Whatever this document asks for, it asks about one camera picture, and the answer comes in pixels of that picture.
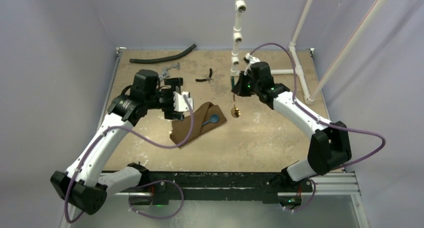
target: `blue spoon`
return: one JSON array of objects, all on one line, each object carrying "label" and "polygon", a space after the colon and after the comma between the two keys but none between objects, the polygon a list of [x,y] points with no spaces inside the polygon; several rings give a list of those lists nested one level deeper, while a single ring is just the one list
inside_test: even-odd
[{"label": "blue spoon", "polygon": [[218,123],[220,121],[220,117],[217,114],[213,114],[210,116],[209,120],[205,121],[201,126],[204,126],[208,123]]}]

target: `robotic arm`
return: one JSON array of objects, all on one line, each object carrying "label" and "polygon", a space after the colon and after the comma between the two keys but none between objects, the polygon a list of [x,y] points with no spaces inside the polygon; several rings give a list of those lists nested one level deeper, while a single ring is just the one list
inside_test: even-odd
[{"label": "robotic arm", "polygon": [[[289,118],[310,138],[307,158],[284,168],[272,179],[272,185],[291,186],[316,174],[324,175],[352,158],[346,131],[317,123],[296,106],[290,89],[282,83],[274,83],[268,63],[259,61],[249,54],[244,60],[251,63],[250,70],[240,73],[232,92],[240,97],[258,96],[262,103]],[[303,103],[299,101],[297,103],[321,121],[332,123]],[[346,127],[341,121],[335,122],[334,125]]]},{"label": "robotic arm", "polygon": [[[92,215],[108,196],[145,183],[143,178],[149,171],[139,164],[131,163],[120,171],[103,176],[101,172],[121,140],[149,109],[161,109],[165,119],[182,120],[183,112],[189,110],[184,95],[193,107],[190,93],[181,92],[182,78],[165,79],[164,84],[170,88],[161,89],[158,73],[142,69],[135,75],[133,84],[113,99],[100,129],[78,159],[65,172],[56,171],[51,176],[50,181],[62,199],[65,199],[75,175],[69,203]],[[115,126],[125,129],[112,129],[105,133],[106,129]],[[79,168],[81,160],[85,162]]]}]

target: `brown cloth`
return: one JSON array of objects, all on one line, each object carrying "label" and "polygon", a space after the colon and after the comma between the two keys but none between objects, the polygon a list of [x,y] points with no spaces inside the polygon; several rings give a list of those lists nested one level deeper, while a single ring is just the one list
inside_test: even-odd
[{"label": "brown cloth", "polygon": [[[202,125],[206,121],[210,119],[212,115],[218,115],[219,121],[218,123],[208,123],[205,125]],[[221,108],[216,105],[212,104],[211,102],[206,102],[202,104],[195,112],[194,112],[194,126],[193,131],[191,132],[190,137],[185,142],[185,144],[190,143],[194,139],[198,138],[199,136],[205,134],[206,132],[209,132],[220,125],[227,122],[227,119],[225,118],[223,112],[221,111]],[[190,130],[190,122],[191,122],[191,116],[186,116],[184,120],[173,120],[172,121],[172,133],[169,136],[171,140],[178,144],[186,138],[187,134]]]}]

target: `wooden table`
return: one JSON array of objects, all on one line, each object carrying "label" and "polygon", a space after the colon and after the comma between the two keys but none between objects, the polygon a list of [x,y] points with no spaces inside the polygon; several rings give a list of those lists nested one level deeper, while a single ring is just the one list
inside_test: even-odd
[{"label": "wooden table", "polygon": [[[236,105],[241,117],[233,118],[230,110],[233,96],[230,83],[231,52],[226,50],[196,50],[186,57],[160,64],[130,64],[130,58],[154,59],[167,57],[180,50],[125,50],[118,66],[108,105],[121,90],[132,84],[140,69],[158,72],[162,68],[180,63],[180,70],[171,69],[171,78],[184,79],[183,91],[190,91],[194,109],[204,102],[219,105],[228,121],[194,140],[183,148],[163,149],[155,147],[128,134],[115,150],[104,170],[120,170],[132,162],[140,162],[152,171],[217,171],[217,172],[278,172],[282,168],[306,158],[309,137],[306,137],[290,120],[261,103],[257,96],[237,97]],[[271,69],[290,69],[290,60],[284,52],[257,51],[255,56],[269,63]],[[309,52],[299,52],[309,89],[317,85],[313,60]],[[213,69],[214,80],[195,82]],[[293,75],[274,75],[276,83],[293,89]],[[304,101],[298,80],[299,100]],[[327,117],[321,96],[309,106]],[[169,134],[171,121],[165,120],[160,110],[149,110],[135,131],[164,145],[173,145]]]}]

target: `gray metal tool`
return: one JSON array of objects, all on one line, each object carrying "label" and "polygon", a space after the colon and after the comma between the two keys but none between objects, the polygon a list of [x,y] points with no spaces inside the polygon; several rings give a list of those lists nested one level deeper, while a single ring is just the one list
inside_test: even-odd
[{"label": "gray metal tool", "polygon": [[163,68],[162,73],[159,75],[160,81],[163,81],[165,78],[170,77],[170,73],[168,71],[171,70],[172,68],[180,70],[180,63],[178,62],[177,64],[173,64],[170,67]]}]

